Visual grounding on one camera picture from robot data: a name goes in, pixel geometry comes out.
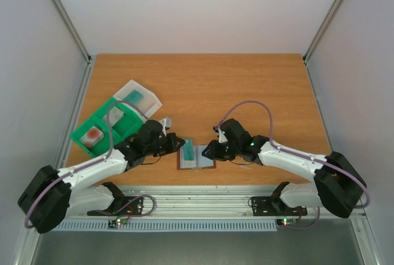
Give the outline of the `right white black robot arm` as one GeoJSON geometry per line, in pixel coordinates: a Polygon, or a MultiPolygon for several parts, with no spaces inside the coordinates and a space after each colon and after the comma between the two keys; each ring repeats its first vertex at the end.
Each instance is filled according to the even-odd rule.
{"type": "Polygon", "coordinates": [[[285,181],[276,187],[269,201],[276,215],[304,206],[324,207],[339,218],[348,218],[366,189],[365,181],[339,152],[324,156],[285,148],[268,137],[251,136],[234,119],[225,121],[216,132],[218,138],[203,149],[203,157],[217,161],[240,157],[308,180],[307,184],[285,181]]]}

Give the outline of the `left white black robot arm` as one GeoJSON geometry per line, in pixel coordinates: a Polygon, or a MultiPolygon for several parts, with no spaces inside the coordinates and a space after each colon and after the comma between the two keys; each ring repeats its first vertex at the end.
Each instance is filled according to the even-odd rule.
{"type": "Polygon", "coordinates": [[[126,206],[123,193],[113,183],[93,185],[143,165],[148,156],[175,153],[184,143],[175,133],[166,133],[162,123],[149,120],[96,158],[58,170],[50,165],[40,168],[17,201],[25,214],[25,228],[43,234],[81,212],[120,213],[126,206]]]}

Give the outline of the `white patterned credit card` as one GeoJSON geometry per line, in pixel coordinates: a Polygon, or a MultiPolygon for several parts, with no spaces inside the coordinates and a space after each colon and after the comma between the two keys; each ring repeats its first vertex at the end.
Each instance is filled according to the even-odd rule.
{"type": "Polygon", "coordinates": [[[117,107],[113,107],[110,109],[109,112],[109,123],[110,126],[114,126],[117,122],[119,122],[124,116],[124,112],[121,111],[119,108],[117,107]]]}

